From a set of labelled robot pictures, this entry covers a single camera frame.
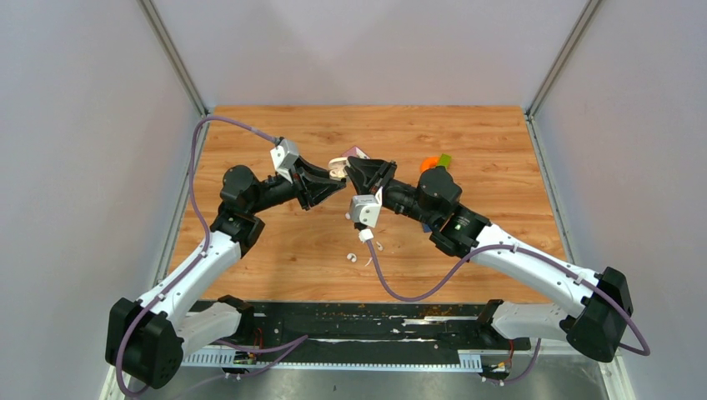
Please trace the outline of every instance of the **metal frame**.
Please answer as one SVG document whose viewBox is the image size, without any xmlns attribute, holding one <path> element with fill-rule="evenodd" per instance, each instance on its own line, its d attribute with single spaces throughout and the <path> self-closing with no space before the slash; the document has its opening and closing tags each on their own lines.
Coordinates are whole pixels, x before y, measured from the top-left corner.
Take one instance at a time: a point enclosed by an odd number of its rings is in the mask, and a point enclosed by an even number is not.
<svg viewBox="0 0 707 400">
<path fill-rule="evenodd" d="M 572 27 L 572 32 L 567 37 L 567 40 L 564 41 L 564 45 L 559 50 L 557 58 L 554 60 L 552 67 L 550 67 L 548 74 L 545 76 L 545 80 L 543 80 L 543 83 L 540 85 L 540 89 L 538 89 L 535 97 L 533 97 L 533 101 L 526 110 L 526 115 L 529 118 L 534 117 L 538 113 L 538 110 L 540 110 L 540 106 L 543 105 L 543 101 L 548 96 L 549 90 L 552 88 L 554 81 L 562 72 L 564 64 L 571 56 L 572 51 L 582 38 L 582 35 L 586 31 L 592 17 L 602 2 L 603 0 L 589 0 L 587 4 L 584 5 L 582 13 L 579 15 L 577 22 L 575 22 Z"/>
<path fill-rule="evenodd" d="M 189 96 L 189 100 L 191 100 L 192 104 L 194 105 L 194 108 L 196 108 L 197 113 L 201 117 L 205 117 L 208 114 L 208 108 L 203 102 L 201 95 L 199 95 L 197 87 L 194 84 L 192 78 L 189 76 L 187 68 L 184 66 L 184 62 L 182 61 L 182 58 L 177 52 L 177 48 L 174 47 L 174 43 L 169 37 L 167 29 L 164 27 L 164 23 L 159 17 L 159 12 L 155 7 L 153 1 L 138 0 L 138 4 L 145 13 L 145 18 L 148 20 L 150 26 L 152 27 L 155 37 L 157 38 L 157 40 L 159 40 L 159 43 L 162 46 L 164 53 L 167 55 L 169 62 L 172 64 L 172 67 L 174 67 L 174 72 L 177 74 L 179 81 L 182 82 L 184 90 Z"/>
</svg>

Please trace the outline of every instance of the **white wall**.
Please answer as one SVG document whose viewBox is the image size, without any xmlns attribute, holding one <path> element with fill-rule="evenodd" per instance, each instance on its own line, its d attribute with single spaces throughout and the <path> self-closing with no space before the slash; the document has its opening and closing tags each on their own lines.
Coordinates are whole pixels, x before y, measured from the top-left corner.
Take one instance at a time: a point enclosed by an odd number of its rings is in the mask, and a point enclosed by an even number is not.
<svg viewBox="0 0 707 400">
<path fill-rule="evenodd" d="M 654 351 L 627 359 L 641 400 L 704 397 L 705 16 L 604 2 L 538 118 L 578 261 L 628 275 Z"/>
<path fill-rule="evenodd" d="M 218 104 L 528 106 L 585 0 L 156 0 Z"/>
<path fill-rule="evenodd" d="M 154 277 L 195 112 L 135 1 L 0 12 L 0 398 L 95 399 Z"/>
</svg>

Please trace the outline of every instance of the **wooden table surface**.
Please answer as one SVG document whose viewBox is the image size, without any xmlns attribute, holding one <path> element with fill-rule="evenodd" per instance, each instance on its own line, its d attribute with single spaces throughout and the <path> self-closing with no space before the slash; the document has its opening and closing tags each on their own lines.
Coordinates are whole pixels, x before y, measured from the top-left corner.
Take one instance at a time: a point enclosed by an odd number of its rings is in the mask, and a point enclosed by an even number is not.
<svg viewBox="0 0 707 400">
<path fill-rule="evenodd" d="M 326 167 L 353 145 L 372 158 L 398 163 L 396 178 L 416 184 L 426 157 L 452 156 L 450 173 L 464 190 L 462 204 L 517 238 L 564 258 L 538 163 L 519 107 L 218 107 L 216 115 L 238 119 L 274 136 L 294 140 L 302 156 Z M 211 223 L 220 203 L 223 173 L 248 165 L 258 179 L 273 174 L 270 145 L 252 133 L 212 122 L 195 191 Z M 395 302 L 382 288 L 350 221 L 349 185 L 305 212 L 296 200 L 261 212 L 265 229 L 246 257 L 224 273 L 204 298 L 231 294 L 247 300 Z M 379 258 L 393 290 L 417 296 L 456 263 L 429 241 L 418 222 L 384 210 L 374 229 L 384 245 Z M 171 269 L 189 255 L 203 231 L 188 207 Z M 346 255 L 355 253 L 357 262 Z M 427 303 L 517 303 L 548 300 L 500 272 L 468 264 Z"/>
</svg>

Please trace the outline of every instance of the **purple cable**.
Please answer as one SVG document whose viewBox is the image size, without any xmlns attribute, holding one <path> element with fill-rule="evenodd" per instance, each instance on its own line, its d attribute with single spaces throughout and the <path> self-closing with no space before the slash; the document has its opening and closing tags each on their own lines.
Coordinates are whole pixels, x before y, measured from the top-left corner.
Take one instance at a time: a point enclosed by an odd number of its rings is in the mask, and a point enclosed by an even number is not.
<svg viewBox="0 0 707 400">
<path fill-rule="evenodd" d="M 252 349 L 252 348 L 247 348 L 247 347 L 240 347 L 238 345 L 235 345 L 230 342 L 226 342 L 224 340 L 217 340 L 216 343 L 218 344 L 223 344 L 224 346 L 229 346 L 230 348 L 234 348 L 239 351 L 245 351 L 245 352 L 250 352 L 250 353 L 257 353 L 257 354 L 262 354 L 262 353 L 274 353 L 277 352 L 278 350 L 283 350 L 285 348 L 288 349 L 287 352 L 282 353 L 279 357 L 275 358 L 273 362 L 270 364 L 266 365 L 265 367 L 260 368 L 258 371 L 255 372 L 247 372 L 247 373 L 239 373 L 237 376 L 240 376 L 241 378 L 251 378 L 260 375 L 261 373 L 264 373 L 265 371 L 268 371 L 270 368 L 278 365 L 285 357 L 288 356 L 297 346 L 302 344 L 306 339 L 307 335 L 304 335 L 300 338 L 297 338 L 293 340 L 292 342 L 286 343 L 282 346 L 277 346 L 277 347 L 271 347 L 271 348 L 260 348 L 260 349 Z M 190 387 L 189 389 L 181 392 L 178 396 L 173 397 L 172 400 L 177 400 L 179 398 L 182 398 L 185 394 L 192 392 L 206 384 L 209 384 L 214 381 L 218 381 L 219 379 L 225 379 L 230 376 L 233 376 L 233 374 L 226 374 L 226 375 L 217 375 L 215 377 L 207 377 L 206 379 L 202 380 L 201 382 L 195 384 L 194 386 Z"/>
<path fill-rule="evenodd" d="M 530 371 L 533 371 L 533 368 L 535 367 L 535 364 L 538 362 L 538 355 L 540 354 L 540 343 L 543 341 L 543 339 L 538 339 L 538 342 L 535 344 L 535 351 L 533 352 L 533 358 L 530 358 L 530 364 L 525 368 L 523 373 L 518 375 L 517 377 L 512 377 L 510 379 L 503 379 L 503 380 L 498 380 L 498 379 L 491 379 L 491 378 L 486 378 L 487 381 L 491 383 L 495 383 L 497 385 L 505 386 L 505 385 L 510 385 L 512 383 L 516 383 L 520 381 L 521 379 L 525 378 L 528 376 Z"/>
<path fill-rule="evenodd" d="M 251 127 L 250 125 L 247 125 L 245 123 L 236 121 L 231 118 L 226 118 L 226 117 L 220 117 L 218 115 L 209 115 L 208 117 L 202 118 L 201 121 L 199 121 L 194 128 L 194 132 L 192 134 L 192 150 L 191 154 L 189 157 L 189 167 L 187 170 L 187 174 L 189 176 L 189 201 L 192 203 L 192 208 L 194 210 L 194 213 L 197 215 L 197 218 L 199 222 L 201 223 L 201 226 L 203 228 L 203 235 L 204 235 L 204 240 L 203 240 L 203 250 L 206 252 L 208 249 L 209 244 L 211 243 L 211 231 L 208 229 L 208 224 L 206 223 L 206 219 L 204 219 L 203 214 L 199 210 L 197 206 L 197 200 L 196 196 L 194 194 L 194 175 L 196 175 L 196 154 L 197 154 L 197 137 L 199 134 L 199 131 L 201 130 L 201 127 L 209 122 L 209 121 L 221 121 L 223 123 L 230 123 L 233 124 L 239 128 L 243 128 L 245 130 L 248 130 L 252 133 L 255 133 L 256 135 L 260 136 L 261 138 L 271 142 L 272 144 L 276 144 L 278 139 L 275 137 L 272 137 L 268 135 L 265 132 L 262 132 L 254 127 Z M 184 277 L 187 276 L 188 273 L 190 273 L 196 266 L 197 264 L 203 259 L 203 255 L 199 254 L 197 257 L 192 260 L 192 262 L 187 265 L 187 267 L 179 274 L 177 275 L 167 286 L 164 287 L 164 289 L 159 293 L 162 295 L 166 295 L 172 288 L 174 288 L 175 285 L 177 285 L 179 282 L 184 279 Z M 124 395 L 135 398 L 143 393 L 145 393 L 146 390 L 148 390 L 148 385 L 145 385 L 142 389 L 133 392 L 130 389 L 128 389 L 128 386 L 125 384 L 125 380 L 123 379 L 123 356 L 125 355 L 125 348 L 128 346 L 128 339 L 133 335 L 133 332 L 135 331 L 135 328 L 138 326 L 140 321 L 147 315 L 147 313 L 152 309 L 152 307 L 155 306 L 159 302 L 159 298 L 155 297 L 150 303 L 148 303 L 145 308 L 133 319 L 133 321 L 130 323 L 128 326 L 128 329 L 125 331 L 125 335 L 123 335 L 123 340 L 120 341 L 120 346 L 118 347 L 118 355 L 116 356 L 116 362 L 115 362 L 115 377 L 116 380 L 118 381 L 118 387 L 120 388 L 120 391 L 123 392 Z"/>
<path fill-rule="evenodd" d="M 304 336 L 302 336 L 302 337 L 298 337 L 298 338 L 294 339 L 292 342 L 285 343 L 285 344 L 283 344 L 283 345 L 281 345 L 281 346 L 271 347 L 271 348 L 249 348 L 249 347 L 242 347 L 242 346 L 239 346 L 238 344 L 233 344 L 233 343 L 227 342 L 227 341 L 225 341 L 225 340 L 223 340 L 223 339 L 219 339 L 219 340 L 217 340 L 215 343 L 216 343 L 216 344 L 221 344 L 221 345 L 224 345 L 224 346 L 228 346 L 228 347 L 230 347 L 230 348 L 239 350 L 240 352 L 248 352 L 248 353 L 253 353 L 253 354 L 265 354 L 265 353 L 275 353 L 275 352 L 279 352 L 280 350 L 284 350 L 284 349 L 286 349 L 286 348 L 290 348 L 290 347 L 292 347 L 292 346 L 299 345 L 301 342 L 304 342 L 304 340 L 306 340 L 307 337 L 308 337 L 307 335 L 304 335 Z"/>
<path fill-rule="evenodd" d="M 369 251 L 371 252 L 371 258 L 374 260 L 374 266 L 376 269 L 376 273 L 378 274 L 378 279 L 379 279 L 380 283 L 383 285 L 383 288 L 385 289 L 386 292 L 388 292 L 389 295 L 391 295 L 394 298 L 397 298 L 398 300 L 403 301 L 403 302 L 419 302 L 421 300 L 424 300 L 425 298 L 432 296 L 440 288 L 442 288 L 442 286 L 444 286 L 444 284 L 454 275 L 454 273 L 457 272 L 457 270 L 459 268 L 461 268 L 462 265 L 464 265 L 464 263 L 466 263 L 469 259 L 471 259 L 473 256 L 476 256 L 479 253 L 487 252 L 489 250 L 511 250 L 511 251 L 514 250 L 514 246 L 511 246 L 509 244 L 491 244 L 488 246 L 475 248 L 474 250 L 469 252 L 469 254 L 462 257 L 462 259 L 460 259 L 459 262 L 457 262 L 457 264 L 454 265 L 454 267 L 447 273 L 447 275 L 444 278 L 442 278 L 442 280 L 439 281 L 439 283 L 435 287 L 433 287 L 431 290 L 429 290 L 429 292 L 427 292 L 423 295 L 417 296 L 417 297 L 403 297 L 403 296 L 398 295 L 396 292 L 393 292 L 393 289 L 391 289 L 390 286 L 388 286 L 388 283 L 385 282 L 385 277 L 383 276 L 383 271 L 381 271 L 381 269 L 380 269 L 380 263 L 378 261 L 378 256 L 376 256 L 374 245 L 373 245 L 373 242 L 371 241 L 371 239 L 367 240 L 366 244 L 369 246 Z M 573 278 L 575 280 L 579 278 L 579 275 L 577 275 L 575 272 L 572 272 L 572 270 L 570 270 L 569 268 L 565 267 L 564 265 L 556 262 L 552 258 L 547 257 L 543 254 L 534 252 L 532 250 L 528 250 L 527 248 L 523 248 L 523 247 L 518 247 L 515 249 L 515 251 L 518 253 L 526 254 L 526 255 L 533 257 L 533 258 L 537 258 L 538 260 L 540 260 L 544 263 L 547 263 L 551 267 L 560 270 L 564 275 L 566 275 L 570 278 Z M 580 283 L 583 286 L 585 286 L 586 288 L 589 288 L 592 292 L 598 294 L 611 307 L 613 307 L 617 313 L 619 313 L 619 315 L 626 321 L 626 324 L 629 325 L 629 328 L 631 328 L 631 331 L 634 333 L 636 338 L 639 340 L 639 343 L 640 343 L 642 349 L 636 348 L 636 347 L 631 347 L 631 346 L 623 344 L 623 343 L 620 343 L 619 347 L 623 348 L 625 350 L 628 350 L 632 353 L 639 354 L 641 356 L 649 356 L 650 355 L 650 347 L 648 346 L 648 343 L 646 342 L 645 337 L 640 332 L 639 328 L 636 326 L 634 321 L 631 319 L 631 316 L 613 298 L 611 298 L 608 294 L 606 294 L 605 291 L 599 289 L 598 287 L 585 281 L 584 279 L 582 279 L 580 281 Z"/>
</svg>

